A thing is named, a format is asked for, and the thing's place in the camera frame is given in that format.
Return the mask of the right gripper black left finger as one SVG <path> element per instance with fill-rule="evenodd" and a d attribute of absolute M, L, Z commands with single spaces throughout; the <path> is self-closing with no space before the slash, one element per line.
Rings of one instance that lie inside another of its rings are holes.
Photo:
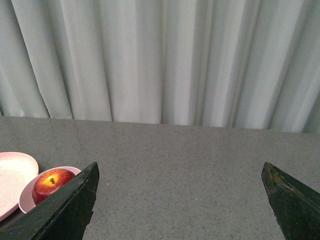
<path fill-rule="evenodd" d="M 96 162 L 0 231 L 2 240 L 81 240 L 93 215 L 100 178 Z"/>

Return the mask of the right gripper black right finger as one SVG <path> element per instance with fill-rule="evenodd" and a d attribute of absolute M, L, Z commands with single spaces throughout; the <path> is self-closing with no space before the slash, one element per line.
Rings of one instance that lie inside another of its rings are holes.
<path fill-rule="evenodd" d="M 286 240 L 320 238 L 320 193 L 269 162 L 261 179 L 276 221 Z"/>

